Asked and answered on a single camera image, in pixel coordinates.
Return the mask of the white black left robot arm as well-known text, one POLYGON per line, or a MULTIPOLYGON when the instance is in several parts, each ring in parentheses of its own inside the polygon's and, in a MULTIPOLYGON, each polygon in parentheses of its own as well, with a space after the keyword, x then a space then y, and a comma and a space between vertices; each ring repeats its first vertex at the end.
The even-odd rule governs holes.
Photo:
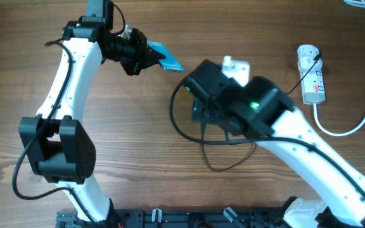
POLYGON ((136 28, 113 31, 112 1, 88 1, 84 16, 70 21, 55 44, 63 50, 50 91, 34 117, 22 118, 21 160, 33 173, 65 191, 86 227, 106 227, 114 216, 112 201, 93 174, 96 149, 82 126, 92 80, 106 60, 122 65, 128 75, 159 64, 165 58, 149 47, 136 28))

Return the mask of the blue screen smartphone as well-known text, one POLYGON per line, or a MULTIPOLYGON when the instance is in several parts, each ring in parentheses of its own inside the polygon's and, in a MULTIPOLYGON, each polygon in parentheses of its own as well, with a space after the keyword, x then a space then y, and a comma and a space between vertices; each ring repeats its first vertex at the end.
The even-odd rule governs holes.
POLYGON ((164 71, 179 73, 184 72, 184 67, 177 61, 177 59, 161 42, 148 41, 148 45, 155 51, 165 56, 164 59, 159 60, 159 65, 164 71))

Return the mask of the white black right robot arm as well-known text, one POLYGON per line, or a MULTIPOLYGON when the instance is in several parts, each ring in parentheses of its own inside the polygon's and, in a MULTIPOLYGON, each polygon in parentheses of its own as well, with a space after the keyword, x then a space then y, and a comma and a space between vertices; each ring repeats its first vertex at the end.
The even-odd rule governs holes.
POLYGON ((269 79, 239 84, 222 67, 203 61, 182 85, 216 124, 255 142, 283 160, 318 194, 283 208, 289 227, 365 227, 365 176, 343 159, 309 124, 290 97, 269 79))

